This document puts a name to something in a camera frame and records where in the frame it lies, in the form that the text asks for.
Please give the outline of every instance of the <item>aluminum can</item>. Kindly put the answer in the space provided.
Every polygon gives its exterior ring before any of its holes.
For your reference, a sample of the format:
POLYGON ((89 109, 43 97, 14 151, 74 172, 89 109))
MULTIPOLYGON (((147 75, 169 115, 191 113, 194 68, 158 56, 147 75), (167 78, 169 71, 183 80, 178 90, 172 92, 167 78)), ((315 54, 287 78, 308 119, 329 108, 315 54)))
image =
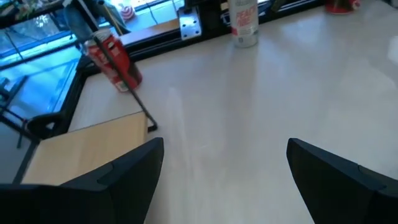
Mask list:
MULTIPOLYGON (((116 38, 110 29, 101 29, 94 32, 105 49, 108 51, 116 66, 121 71, 121 75, 126 80, 126 84, 132 89, 139 86, 142 81, 142 75, 139 72, 136 64, 132 62, 126 49, 123 47, 120 39, 116 38)), ((101 69, 101 71, 107 76, 110 82, 120 91, 129 91, 128 87, 123 82, 122 78, 118 75, 115 69, 112 67, 105 54, 97 46, 94 40, 87 40, 85 42, 87 49, 86 54, 94 61, 94 63, 101 69)))
POLYGON ((232 38, 237 47, 250 47, 258 41, 257 0, 228 0, 232 38))

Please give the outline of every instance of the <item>red object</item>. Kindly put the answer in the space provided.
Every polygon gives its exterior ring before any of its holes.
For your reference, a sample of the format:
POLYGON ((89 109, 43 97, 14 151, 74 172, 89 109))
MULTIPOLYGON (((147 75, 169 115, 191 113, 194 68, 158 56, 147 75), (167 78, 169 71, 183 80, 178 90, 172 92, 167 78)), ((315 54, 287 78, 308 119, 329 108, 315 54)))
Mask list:
MULTIPOLYGON (((116 38, 109 29, 101 29, 94 33, 102 42, 105 49, 112 56, 113 61, 122 73, 127 85, 135 89, 142 81, 142 75, 139 72, 136 64, 130 61, 129 55, 123 47, 122 42, 116 38)), ((107 76, 111 83, 120 91, 125 92, 129 89, 118 76, 115 69, 105 57, 101 49, 96 45, 94 40, 87 40, 85 42, 88 56, 94 63, 101 68, 101 71, 107 76)))
POLYGON ((131 6, 123 6, 120 14, 125 21, 128 21, 134 17, 134 9, 131 6))
POLYGON ((325 9, 332 14, 349 14, 360 5, 359 0, 326 0, 325 9))
POLYGON ((234 27, 231 27, 232 35, 238 35, 238 30, 234 27))

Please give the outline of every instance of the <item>soda can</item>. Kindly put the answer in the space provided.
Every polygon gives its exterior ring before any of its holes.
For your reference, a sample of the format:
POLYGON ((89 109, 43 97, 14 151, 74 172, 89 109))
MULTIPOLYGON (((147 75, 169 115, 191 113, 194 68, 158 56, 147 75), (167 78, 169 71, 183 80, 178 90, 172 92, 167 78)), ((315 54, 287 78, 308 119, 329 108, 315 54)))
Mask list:
MULTIPOLYGON (((130 61, 129 55, 126 49, 124 49, 120 39, 116 38, 110 29, 96 31, 93 36, 96 36, 108 51, 116 66, 121 71, 121 75, 126 80, 126 84, 132 89, 137 88, 142 81, 142 75, 136 64, 130 61)), ((101 69, 110 82, 120 92, 129 91, 128 87, 124 84, 121 77, 119 77, 118 73, 112 67, 105 54, 97 46, 96 42, 94 40, 87 40, 85 42, 85 47, 87 49, 86 54, 101 69)))
POLYGON ((332 14, 349 14, 360 7, 359 0, 326 0, 325 9, 332 14))
POLYGON ((258 41, 257 0, 228 0, 232 38, 237 47, 250 47, 258 41))

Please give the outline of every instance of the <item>glass pane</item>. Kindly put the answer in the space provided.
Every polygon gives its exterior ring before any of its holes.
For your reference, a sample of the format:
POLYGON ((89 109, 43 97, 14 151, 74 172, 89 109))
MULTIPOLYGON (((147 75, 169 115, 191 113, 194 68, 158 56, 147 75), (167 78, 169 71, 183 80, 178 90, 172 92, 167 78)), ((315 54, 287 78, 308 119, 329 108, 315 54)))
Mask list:
MULTIPOLYGON (((51 41, 49 43, 46 44, 38 44, 35 47, 32 48, 28 48, 26 50, 21 50, 19 49, 21 52, 21 55, 26 58, 26 57, 30 57, 33 55, 37 55, 39 53, 48 51, 50 49, 54 49, 56 47, 59 47, 61 45, 65 45, 67 43, 70 43, 71 41, 74 41, 75 38, 70 38, 70 35, 68 35, 69 33, 67 33, 67 36, 61 37, 59 39, 56 39, 54 41, 51 41)), ((21 60, 21 56, 18 53, 13 53, 10 54, 6 57, 0 58, 0 65, 7 65, 10 64, 12 62, 16 62, 18 60, 21 60)))
MULTIPOLYGON (((59 111, 81 53, 74 47, 1 71, 9 83, 27 77, 8 109, 23 118, 59 111)), ((20 123, 10 114, 7 117, 20 123)))
POLYGON ((49 15, 43 15, 3 29, 1 32, 1 41, 4 44, 0 45, 0 53, 4 53, 14 48, 9 38, 17 47, 21 47, 32 42, 40 42, 46 37, 58 34, 59 30, 49 15))

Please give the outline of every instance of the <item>white spray can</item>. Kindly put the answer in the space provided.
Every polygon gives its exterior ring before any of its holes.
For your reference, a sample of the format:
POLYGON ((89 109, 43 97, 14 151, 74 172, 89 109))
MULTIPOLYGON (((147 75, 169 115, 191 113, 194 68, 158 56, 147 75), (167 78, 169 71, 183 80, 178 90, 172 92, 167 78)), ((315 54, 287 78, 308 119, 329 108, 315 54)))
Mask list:
POLYGON ((237 47, 250 47, 258 41, 257 0, 228 0, 232 38, 237 47))

